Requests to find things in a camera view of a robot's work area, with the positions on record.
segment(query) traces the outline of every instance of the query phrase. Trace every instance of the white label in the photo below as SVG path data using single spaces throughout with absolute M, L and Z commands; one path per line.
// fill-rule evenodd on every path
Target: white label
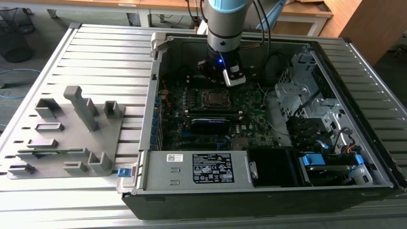
M 182 162 L 182 154 L 166 154 L 166 162 Z
M 124 3 L 118 3 L 118 6 L 129 6 L 129 7 L 136 7 L 136 4 L 124 4 Z

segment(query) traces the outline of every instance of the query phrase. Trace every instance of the black wire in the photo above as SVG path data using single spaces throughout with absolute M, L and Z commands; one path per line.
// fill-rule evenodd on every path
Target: black wire
M 256 9 L 256 13 L 257 13 L 258 21 L 260 21 L 260 26 L 261 26 L 261 43 L 260 43 L 260 45 L 261 45 L 264 43 L 264 27 L 262 27 L 262 23 L 261 23 L 261 17 L 260 17 L 257 4 L 256 4 L 254 1 L 253 1 L 253 6 L 254 6 L 254 9 Z
M 344 127 L 337 131 L 337 134 L 336 134 L 334 140 L 333 140 L 333 144 L 332 144 L 332 147 L 330 147 L 330 153 L 334 152 L 334 146 L 336 146 L 336 144 L 337 144 L 340 134 L 341 134 L 341 132 L 345 131 L 345 130 L 349 130 L 349 128 L 344 126 Z
M 197 18 L 197 22 L 198 22 L 200 19 L 198 19 L 198 13 L 197 13 L 197 6 L 194 6 L 194 11 L 196 11 L 196 18 Z
M 185 0 L 185 2 L 186 2 L 188 13 L 189 13 L 190 19 L 192 19 L 192 21 L 196 21 L 196 19 L 192 16 L 192 13 L 190 13 L 189 0 Z
M 180 24 L 180 21 L 184 19 L 184 16 L 180 17 L 180 20 L 177 21 L 177 23 L 174 25 L 172 25 L 172 27 L 176 27 Z
M 261 5 L 260 0 L 257 0 L 257 4 L 258 4 L 258 6 L 260 6 L 260 10 L 261 10 L 261 14 L 262 14 L 262 17 L 264 17 L 264 21 L 265 21 L 265 25 L 266 25 L 266 30 L 268 30 L 268 48 L 266 48 L 266 55 L 265 55 L 264 63 L 262 63 L 262 67 L 265 67 L 266 59 L 268 59 L 268 55 L 269 55 L 269 51 L 270 51 L 270 30 L 269 30 L 269 24 L 268 24 L 266 15 L 265 15 L 265 12 L 264 12 L 262 5 Z
M 208 23 L 208 19 L 204 17 L 202 2 L 204 2 L 204 0 L 201 0 L 201 2 L 198 3 L 198 7 L 201 8 L 202 21 L 204 21 L 205 23 Z
M 297 109 L 294 110 L 294 112 L 292 113 L 292 116 L 296 115 L 296 113 L 309 105 L 309 103 L 312 102 L 312 100 L 316 98 L 316 96 L 320 93 L 320 89 L 317 89 L 317 91 L 313 93 L 313 95 L 310 95 L 309 99 L 297 107 Z

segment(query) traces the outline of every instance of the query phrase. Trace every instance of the warning label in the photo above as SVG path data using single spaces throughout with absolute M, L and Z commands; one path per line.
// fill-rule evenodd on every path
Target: warning label
M 233 183 L 230 154 L 192 154 L 193 182 Z

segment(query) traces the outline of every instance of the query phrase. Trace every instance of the cable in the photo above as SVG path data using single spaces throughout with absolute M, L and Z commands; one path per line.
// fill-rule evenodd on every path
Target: cable
M 0 72 L 0 75 L 4 74 L 4 73 L 8 73 L 10 71 L 33 71 L 36 72 L 37 74 L 40 74 L 41 72 L 36 69 L 30 69 L 30 68 L 16 68 L 16 69 L 9 69 L 9 68 L 4 68 L 0 66 L 0 68 L 5 69 L 5 71 Z M 4 99 L 21 99 L 24 98 L 25 96 L 17 96 L 17 97 L 12 97 L 12 96 L 5 96 L 5 95 L 0 95 L 1 98 Z
M 320 89 L 317 89 L 317 91 L 313 93 L 313 95 L 310 95 L 309 99 L 297 107 L 297 109 L 294 110 L 294 112 L 292 113 L 290 116 L 294 116 L 297 114 L 297 112 L 309 105 L 309 103 L 312 102 L 312 100 L 316 98 L 316 96 L 320 93 Z
M 197 13 L 196 1 L 194 1 L 194 11 L 196 11 L 196 18 L 197 18 L 197 22 L 198 22 L 198 21 L 200 21 L 200 18 L 198 18 L 198 13 Z
M 265 92 L 262 91 L 261 87 L 260 87 L 260 84 L 257 83 L 257 86 L 260 88 L 260 91 L 262 92 L 262 94 L 265 94 Z
M 266 30 L 268 30 L 268 48 L 266 48 L 266 55 L 265 55 L 265 58 L 264 58 L 264 61 L 266 61 L 266 58 L 268 58 L 268 55 L 269 55 L 269 51 L 270 51 L 270 30 L 269 30 L 269 24 L 268 24 L 266 15 L 265 15 L 265 12 L 264 12 L 260 0 L 257 0 L 257 4 L 258 4 L 260 10 L 261 10 L 261 14 L 262 14 L 262 17 L 264 17 L 264 21 L 265 21 L 265 25 L 266 25 Z
M 192 13 L 190 13 L 189 0 L 185 0 L 185 2 L 186 2 L 188 13 L 189 13 L 190 19 L 192 19 L 192 21 L 196 21 L 196 19 L 192 16 Z
M 157 16 L 158 18 L 161 18 L 161 15 L 160 15 L 160 14 L 156 14 L 156 16 Z M 173 16 L 173 15 L 165 17 L 165 15 L 162 15 L 162 18 L 172 18 L 172 16 Z
M 164 86 L 164 89 L 165 89 L 165 102 L 166 102 L 166 106 L 168 106 L 168 109 L 170 110 L 170 104 L 169 104 L 169 101 L 168 101 L 168 94 L 169 94 L 169 91 L 166 89 L 166 84 L 165 84 L 165 81 L 162 80 L 162 78 L 160 77 L 160 80 L 162 82 L 162 86 Z
M 345 131 L 345 130 L 350 130 L 350 129 L 349 129 L 348 127 L 344 126 L 344 127 L 337 131 L 337 134 L 336 134 L 334 139 L 333 139 L 333 144 L 332 144 L 332 147 L 330 147 L 330 153 L 334 152 L 334 146 L 336 146 L 337 141 L 338 141 L 338 136 L 340 136 L 341 132 Z
M 356 142 L 354 139 L 352 138 L 350 135 L 348 135 L 348 138 L 352 140 L 352 143 L 349 144 L 349 146 L 344 149 L 344 152 L 348 154 L 350 152 L 350 149 L 354 147 Z
M 208 23 L 208 19 L 204 17 L 202 2 L 204 2 L 204 0 L 201 0 L 201 2 L 198 3 L 198 7 L 201 8 L 202 21 L 204 21 L 205 23 Z
M 269 88 L 266 89 L 266 91 L 265 91 L 265 93 L 264 93 L 264 97 L 262 97 L 262 103 L 261 103 L 262 105 L 265 105 L 265 104 L 264 104 L 264 102 L 265 102 L 265 96 L 266 96 L 266 92 L 268 92 L 268 90 L 269 90 Z
M 288 136 L 288 137 L 290 137 L 288 134 L 284 134 L 282 132 L 280 132 L 272 125 L 270 125 L 270 123 L 268 122 L 268 125 L 272 127 L 272 129 L 278 133 L 278 134 L 281 134 L 281 135 L 285 135 L 285 136 Z
M 177 23 L 174 25 L 172 25 L 172 27 L 176 27 L 180 24 L 180 21 L 184 19 L 184 16 L 180 17 L 180 20 L 177 21 Z
M 256 5 L 254 1 L 253 1 L 253 6 L 254 6 L 254 9 L 256 9 L 256 13 L 257 13 L 257 17 L 258 17 L 258 22 L 260 22 L 260 26 L 261 26 L 261 42 L 260 42 L 260 44 L 253 44 L 253 45 L 248 45 L 245 47 L 241 47 L 240 48 L 241 50 L 248 50 L 248 49 L 260 47 L 264 44 L 264 27 L 262 27 L 261 17 L 260 17 L 260 13 L 258 13 L 258 9 L 257 9 L 257 5 Z
M 4 99 L 21 99 L 25 96 L 9 97 L 9 96 L 0 95 L 0 97 L 4 98 Z
M 33 72 L 36 72 L 36 73 L 38 73 L 38 74 L 41 73 L 38 70 L 30 69 L 30 68 L 8 69 L 8 68 L 4 68 L 4 67 L 1 67 L 1 66 L 0 66 L 0 68 L 6 69 L 5 71 L 0 72 L 0 75 L 4 74 L 4 73 L 8 73 L 8 72 L 10 72 L 10 71 L 33 71 Z

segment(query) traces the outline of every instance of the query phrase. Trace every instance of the floor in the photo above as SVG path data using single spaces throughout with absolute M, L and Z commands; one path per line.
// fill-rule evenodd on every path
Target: floor
M 30 17 L 36 26 L 36 31 L 25 36 L 28 45 L 34 50 L 34 56 L 22 63 L 8 63 L 0 57 L 0 72 L 4 69 L 30 68 L 41 70 L 46 64 L 48 58 L 60 42 L 61 37 L 72 22 L 86 24 L 121 25 L 128 26 L 125 13 L 108 12 L 80 12 L 70 10 L 57 10 L 57 19 L 50 19 L 46 10 L 32 10 Z M 157 15 L 152 15 L 152 26 L 186 29 L 190 19 L 186 16 L 172 16 L 165 18 L 166 23 L 160 23 Z M 34 72 L 8 72 L 0 75 L 0 80 L 6 83 L 6 87 L 0 89 L 0 95 L 18 97 L 28 93 L 28 90 L 36 80 Z M 22 99 L 0 98 L 0 131 L 4 130 Z
M 36 31 L 26 35 L 26 41 L 30 48 L 34 50 L 34 56 L 25 62 L 10 64 L 0 57 L 0 67 L 5 68 L 32 68 L 41 70 L 48 58 L 57 46 L 57 43 L 66 31 L 68 25 L 72 22 L 81 22 L 86 24 L 105 24 L 105 25 L 124 25 L 128 26 L 128 19 L 124 13 L 105 13 L 105 12 L 76 12 L 68 10 L 58 10 L 57 19 L 50 19 L 46 10 L 33 10 L 32 21 L 36 26 Z M 156 27 L 188 28 L 188 16 L 172 16 L 165 18 L 166 23 L 160 23 L 158 16 L 152 15 L 152 25 Z M 404 106 L 407 106 L 407 60 L 396 59 L 388 53 L 382 56 L 374 66 L 374 70 L 388 84 L 391 90 L 399 97 Z M 6 83 L 6 87 L 0 89 L 0 94 L 5 96 L 22 96 L 26 94 L 30 85 L 36 80 L 37 74 L 34 72 L 9 72 L 1 74 L 0 80 Z M 13 113 L 21 103 L 22 99 L 4 99 L 0 98 L 0 125 L 6 125 Z

